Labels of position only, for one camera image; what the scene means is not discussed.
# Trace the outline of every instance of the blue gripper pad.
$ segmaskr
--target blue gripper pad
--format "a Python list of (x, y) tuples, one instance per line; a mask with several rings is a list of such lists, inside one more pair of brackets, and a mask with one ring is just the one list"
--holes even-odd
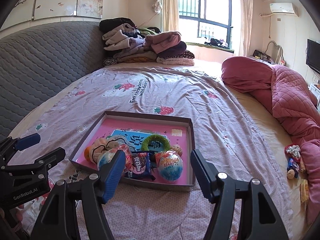
[(125, 153), (121, 152), (116, 160), (112, 159), (111, 163), (105, 165), (111, 165), (112, 167), (105, 182), (105, 191), (102, 195), (103, 204), (107, 203), (115, 194), (116, 187), (119, 184), (125, 166)]
[(14, 148), (17, 151), (23, 151), (33, 145), (36, 145), (40, 142), (40, 135), (37, 133), (31, 134), (29, 136), (23, 137), (21, 139), (18, 139), (18, 141), (15, 143)]
[(212, 179), (214, 180), (214, 175), (211, 174), (212, 171), (198, 150), (193, 150), (190, 153), (190, 163), (203, 196), (208, 199), (210, 203), (213, 203), (214, 196), (211, 189), (211, 182)]

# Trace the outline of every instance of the metal screw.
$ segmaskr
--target metal screw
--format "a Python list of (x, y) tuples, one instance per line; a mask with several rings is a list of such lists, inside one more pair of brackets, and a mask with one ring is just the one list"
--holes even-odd
[(254, 185), (259, 185), (259, 184), (260, 184), (260, 180), (258, 180), (258, 179), (252, 179), (252, 183), (253, 183)]
[(90, 174), (89, 179), (97, 179), (99, 176), (96, 173)]
[(218, 173), (218, 177), (219, 177), (220, 179), (226, 179), (226, 178), (228, 177), (228, 175), (225, 174), (224, 172), (219, 172), (219, 173)]
[(64, 180), (63, 179), (59, 179), (56, 184), (58, 186), (62, 186), (64, 184)]

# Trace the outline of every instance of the blue book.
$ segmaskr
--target blue book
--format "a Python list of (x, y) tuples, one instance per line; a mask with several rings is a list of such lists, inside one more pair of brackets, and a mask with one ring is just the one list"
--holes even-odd
[[(127, 140), (132, 143), (136, 147), (135, 151), (140, 151), (141, 144), (143, 140), (151, 135), (151, 133), (144, 133), (144, 132), (135, 132), (135, 131), (122, 131), (122, 130), (114, 130), (111, 136), (114, 135), (122, 135), (127, 138)], [(155, 152), (162, 152), (164, 151), (164, 147), (159, 142), (151, 142), (149, 144), (149, 150)]]

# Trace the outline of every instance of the fuzzy green ring toy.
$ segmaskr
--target fuzzy green ring toy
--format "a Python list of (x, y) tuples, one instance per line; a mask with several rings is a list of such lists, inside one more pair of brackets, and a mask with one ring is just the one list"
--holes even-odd
[(162, 143), (162, 145), (164, 146), (165, 152), (169, 151), (171, 148), (169, 141), (165, 137), (163, 137), (162, 135), (159, 135), (159, 134), (152, 134), (143, 140), (143, 143), (141, 144), (140, 151), (142, 151), (142, 152), (148, 151), (149, 150), (148, 145), (149, 145), (149, 143), (151, 143), (153, 141)]

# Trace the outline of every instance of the air conditioner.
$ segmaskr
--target air conditioner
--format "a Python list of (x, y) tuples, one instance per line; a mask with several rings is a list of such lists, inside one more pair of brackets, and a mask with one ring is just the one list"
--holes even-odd
[(290, 2), (270, 3), (270, 10), (274, 14), (286, 14), (298, 17), (297, 7)]

